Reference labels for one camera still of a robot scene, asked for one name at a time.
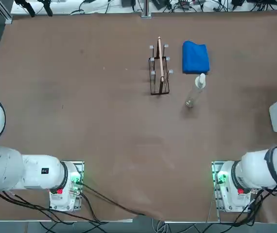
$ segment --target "bottle cap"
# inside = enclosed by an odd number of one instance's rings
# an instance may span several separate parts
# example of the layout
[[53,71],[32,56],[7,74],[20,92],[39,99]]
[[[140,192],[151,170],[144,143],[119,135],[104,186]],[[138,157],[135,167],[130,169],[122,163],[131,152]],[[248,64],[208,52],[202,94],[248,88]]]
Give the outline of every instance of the bottle cap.
[[203,89],[206,86],[206,75],[204,73],[200,74],[196,78],[195,84],[198,88]]

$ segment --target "wooden stick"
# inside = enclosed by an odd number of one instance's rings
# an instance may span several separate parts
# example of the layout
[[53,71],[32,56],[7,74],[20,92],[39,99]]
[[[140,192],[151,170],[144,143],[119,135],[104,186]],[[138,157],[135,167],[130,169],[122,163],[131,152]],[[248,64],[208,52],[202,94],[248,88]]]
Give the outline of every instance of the wooden stick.
[[163,83],[164,82],[164,74],[163,74],[162,47],[161,47],[161,38],[160,38],[160,36],[158,37],[158,46],[159,46],[160,74],[161,74],[160,81]]

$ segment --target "brown table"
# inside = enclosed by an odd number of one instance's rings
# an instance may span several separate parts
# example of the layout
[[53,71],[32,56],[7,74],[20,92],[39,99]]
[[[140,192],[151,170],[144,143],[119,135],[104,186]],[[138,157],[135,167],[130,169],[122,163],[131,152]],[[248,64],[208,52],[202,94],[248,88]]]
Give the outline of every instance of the brown table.
[[[149,94],[149,45],[168,43],[171,92]],[[185,40],[206,44],[207,86],[191,111],[196,75],[181,72]],[[277,12],[16,18],[0,44],[0,145],[84,160],[85,182],[158,219],[206,221],[211,161],[277,144]],[[47,191],[21,191],[47,205]],[[132,217],[89,195],[102,219]],[[258,221],[277,222],[277,198]],[[88,209],[78,214],[90,216]],[[222,220],[235,215],[222,214]],[[0,199],[0,220],[45,219]],[[213,201],[210,221],[216,221]]]

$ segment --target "blue cloth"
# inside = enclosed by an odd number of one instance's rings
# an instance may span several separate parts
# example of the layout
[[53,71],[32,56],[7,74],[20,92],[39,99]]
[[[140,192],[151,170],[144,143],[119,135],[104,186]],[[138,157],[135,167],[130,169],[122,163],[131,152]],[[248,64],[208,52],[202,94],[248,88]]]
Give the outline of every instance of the blue cloth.
[[197,45],[191,41],[183,44],[183,73],[206,73],[210,70],[206,45]]

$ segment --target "plastic bottle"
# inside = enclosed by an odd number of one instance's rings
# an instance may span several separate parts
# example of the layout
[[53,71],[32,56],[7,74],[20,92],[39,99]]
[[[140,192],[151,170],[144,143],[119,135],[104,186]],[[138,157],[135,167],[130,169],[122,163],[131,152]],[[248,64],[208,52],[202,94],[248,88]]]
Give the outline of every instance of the plastic bottle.
[[185,101],[185,104],[187,107],[192,108],[193,105],[195,104],[196,100],[198,99],[200,93],[202,92],[203,88],[206,86],[206,75],[205,74],[200,74],[196,79],[195,79],[195,85],[192,87],[190,90],[187,99]]

